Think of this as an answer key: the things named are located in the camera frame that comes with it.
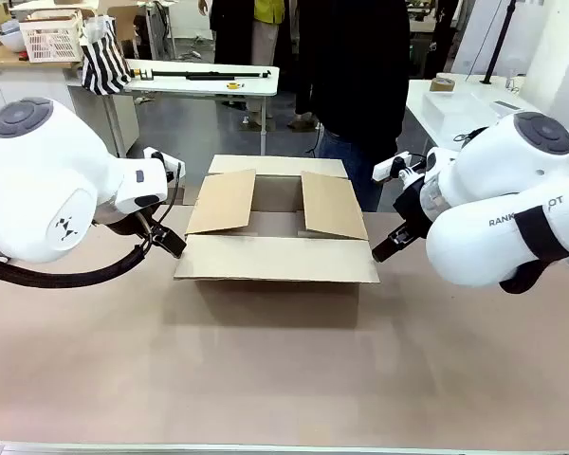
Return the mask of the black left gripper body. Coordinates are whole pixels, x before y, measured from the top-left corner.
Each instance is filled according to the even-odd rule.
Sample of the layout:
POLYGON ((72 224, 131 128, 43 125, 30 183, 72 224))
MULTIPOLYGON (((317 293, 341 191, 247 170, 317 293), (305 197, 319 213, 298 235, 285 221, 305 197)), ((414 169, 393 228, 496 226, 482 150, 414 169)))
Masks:
POLYGON ((170 208, 156 205, 137 211, 134 216, 140 225, 139 237, 144 245, 164 245, 168 239, 167 228, 162 224, 170 208))

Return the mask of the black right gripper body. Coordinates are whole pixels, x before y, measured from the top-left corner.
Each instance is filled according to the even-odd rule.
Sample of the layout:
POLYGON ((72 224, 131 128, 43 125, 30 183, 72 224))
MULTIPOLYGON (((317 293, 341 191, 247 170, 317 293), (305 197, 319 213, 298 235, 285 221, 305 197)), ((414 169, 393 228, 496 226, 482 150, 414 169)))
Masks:
POLYGON ((404 220, 404 226, 412 236, 426 236, 432 225, 420 203, 424 178, 420 177, 395 199, 393 207, 404 220))

